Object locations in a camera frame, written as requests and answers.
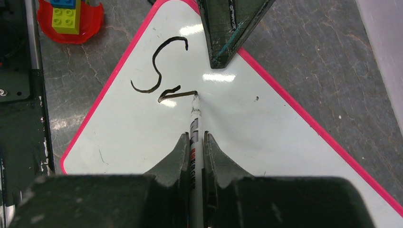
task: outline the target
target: pink whiteboard border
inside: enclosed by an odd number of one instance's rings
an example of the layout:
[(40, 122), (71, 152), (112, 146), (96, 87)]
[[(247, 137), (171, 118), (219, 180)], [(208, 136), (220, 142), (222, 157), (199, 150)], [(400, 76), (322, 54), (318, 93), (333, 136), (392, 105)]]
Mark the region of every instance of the pink whiteboard border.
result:
[[(141, 24), (139, 30), (137, 31), (136, 35), (134, 36), (132, 42), (129, 44), (129, 47), (123, 53), (122, 58), (120, 59), (119, 63), (117, 64), (116, 68), (113, 70), (111, 76), (109, 77), (108, 81), (106, 82), (104, 88), (101, 90), (98, 98), (95, 100), (93, 106), (89, 110), (87, 116), (83, 120), (83, 123), (80, 125), (76, 135), (74, 135), (71, 143), (67, 147), (66, 151), (64, 152), (60, 166), (63, 173), (67, 174), (64, 168), (64, 160), (66, 159), (68, 153), (70, 152), (73, 145), (76, 143), (77, 139), (79, 138), (80, 134), (84, 130), (85, 126), (87, 125), (88, 121), (91, 119), (92, 115), (94, 114), (96, 108), (98, 107), (99, 103), (104, 98), (106, 92), (108, 91), (109, 87), (113, 83), (114, 79), (116, 78), (117, 74), (119, 73), (120, 69), (125, 64), (127, 58), (129, 57), (130, 53), (133, 51), (134, 47), (136, 46), (137, 42), (139, 41), (140, 37), (143, 35), (145, 29), (150, 24), (150, 21), (153, 19), (154, 15), (157, 13), (158, 9), (167, 1), (170, 0), (158, 0), (153, 7), (151, 8), (150, 12), (148, 13), (147, 17), (145, 17), (143, 23)], [(181, 0), (187, 3), (194, 11), (199, 14), (199, 9), (194, 0)], [(393, 209), (399, 213), (400, 216), (403, 217), (403, 207), (388, 193), (385, 189), (381, 187), (381, 185), (376, 182), (355, 160), (352, 158), (309, 114), (308, 112), (303, 109), (296, 100), (294, 100), (290, 94), (288, 94), (284, 88), (280, 86), (279, 83), (274, 80), (274, 78), (261, 66), (256, 60), (249, 55), (243, 48), (238, 51), (238, 54), (247, 62), (249, 65), (383, 198), (386, 202), (388, 202)]]

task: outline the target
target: screw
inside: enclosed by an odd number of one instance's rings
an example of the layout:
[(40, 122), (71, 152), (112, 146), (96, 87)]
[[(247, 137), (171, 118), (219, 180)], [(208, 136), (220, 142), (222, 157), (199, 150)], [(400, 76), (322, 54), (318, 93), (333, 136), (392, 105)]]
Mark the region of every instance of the screw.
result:
[(0, 89), (0, 96), (6, 96), (7, 95), (7, 91)]

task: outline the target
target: whiteboard surface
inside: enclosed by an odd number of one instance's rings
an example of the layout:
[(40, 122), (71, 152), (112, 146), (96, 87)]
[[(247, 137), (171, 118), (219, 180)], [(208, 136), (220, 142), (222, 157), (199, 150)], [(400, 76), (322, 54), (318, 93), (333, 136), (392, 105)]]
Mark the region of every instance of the whiteboard surface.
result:
[[(195, 3), (163, 0), (154, 5), (143, 34), (140, 28), (119, 63), (123, 66), (118, 65), (68, 147), (62, 160), (64, 171), (135, 174), (149, 170), (189, 131), (192, 96), (157, 102), (162, 91), (181, 85), (178, 92), (199, 92), (203, 129), (251, 174), (346, 178), (358, 188), (378, 227), (403, 227), (399, 213), (289, 105), (291, 101), (267, 83), (268, 78), (259, 75), (244, 50), (226, 69), (210, 69), (200, 16), (188, 4), (194, 7)], [(135, 91), (130, 80), (144, 90), (156, 84), (152, 55), (174, 36), (185, 36), (189, 50), (183, 41), (166, 46), (156, 58), (161, 86), (150, 94)]]

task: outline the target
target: lego brick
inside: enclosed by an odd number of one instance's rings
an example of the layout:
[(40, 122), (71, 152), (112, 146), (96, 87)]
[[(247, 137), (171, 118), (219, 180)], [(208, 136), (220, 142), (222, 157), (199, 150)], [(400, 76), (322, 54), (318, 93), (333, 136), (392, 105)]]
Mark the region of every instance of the lego brick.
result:
[(81, 1), (76, 1), (76, 9), (54, 8), (52, 27), (60, 34), (78, 34), (80, 32)]
[(76, 0), (50, 0), (50, 4), (54, 8), (62, 8), (62, 9), (76, 8)]

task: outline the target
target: blue lego brick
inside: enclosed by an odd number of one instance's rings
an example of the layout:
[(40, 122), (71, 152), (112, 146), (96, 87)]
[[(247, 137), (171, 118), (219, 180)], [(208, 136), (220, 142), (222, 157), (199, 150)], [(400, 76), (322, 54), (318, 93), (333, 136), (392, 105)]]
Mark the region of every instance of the blue lego brick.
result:
[(72, 9), (76, 8), (76, 0), (50, 0), (53, 8)]

